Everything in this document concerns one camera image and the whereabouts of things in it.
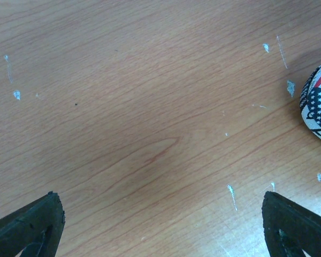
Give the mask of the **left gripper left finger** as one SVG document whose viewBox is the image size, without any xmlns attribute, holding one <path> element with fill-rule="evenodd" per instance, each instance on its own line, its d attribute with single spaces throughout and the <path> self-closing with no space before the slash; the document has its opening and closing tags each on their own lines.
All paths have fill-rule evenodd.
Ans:
<svg viewBox="0 0 321 257">
<path fill-rule="evenodd" d="M 0 256 L 55 256 L 65 212 L 52 191 L 0 219 Z"/>
</svg>

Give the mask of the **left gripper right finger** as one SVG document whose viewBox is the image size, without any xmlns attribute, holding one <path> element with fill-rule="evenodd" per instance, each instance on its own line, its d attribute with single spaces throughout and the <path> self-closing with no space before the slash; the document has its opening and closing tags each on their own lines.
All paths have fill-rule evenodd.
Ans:
<svg viewBox="0 0 321 257">
<path fill-rule="evenodd" d="M 270 191 L 262 216 L 270 256 L 321 256 L 321 216 Z"/>
</svg>

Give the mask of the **american flag glasses case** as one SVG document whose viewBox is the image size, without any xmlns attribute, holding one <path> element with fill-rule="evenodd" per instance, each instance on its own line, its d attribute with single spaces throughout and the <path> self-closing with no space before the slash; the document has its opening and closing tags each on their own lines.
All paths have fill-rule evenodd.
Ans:
<svg viewBox="0 0 321 257">
<path fill-rule="evenodd" d="M 305 82 L 299 107 L 307 128 L 321 140 L 321 65 Z"/>
</svg>

